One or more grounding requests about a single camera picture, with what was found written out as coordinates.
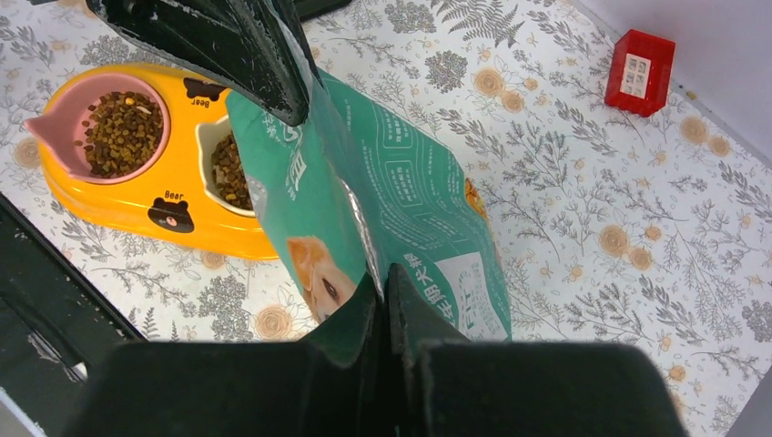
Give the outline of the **green dog food bag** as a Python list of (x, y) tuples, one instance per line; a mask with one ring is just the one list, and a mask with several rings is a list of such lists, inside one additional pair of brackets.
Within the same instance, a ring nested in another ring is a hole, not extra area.
[(452, 152), (327, 73), (310, 97), (295, 127), (239, 93), (226, 107), (259, 224), (314, 318), (396, 263), (461, 334), (510, 339), (488, 218)]

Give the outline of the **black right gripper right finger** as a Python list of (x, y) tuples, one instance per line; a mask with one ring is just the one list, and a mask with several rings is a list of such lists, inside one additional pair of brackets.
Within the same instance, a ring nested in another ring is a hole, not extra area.
[(418, 376), (421, 347), (468, 339), (424, 301), (402, 264), (390, 265), (385, 296), (391, 355), (400, 383), (396, 430), (400, 436), (419, 436), (422, 433), (422, 389)]

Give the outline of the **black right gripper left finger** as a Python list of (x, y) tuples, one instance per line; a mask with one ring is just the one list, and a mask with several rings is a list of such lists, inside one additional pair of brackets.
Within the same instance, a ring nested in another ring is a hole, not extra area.
[(307, 436), (366, 436), (378, 394), (381, 304), (371, 275), (302, 342), (312, 365), (303, 398)]

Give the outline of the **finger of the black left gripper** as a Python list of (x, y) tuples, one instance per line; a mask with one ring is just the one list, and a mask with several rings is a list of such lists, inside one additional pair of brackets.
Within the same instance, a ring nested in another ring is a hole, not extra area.
[(93, 1), (132, 44), (213, 79), (285, 124), (305, 122), (315, 68), (291, 1)]

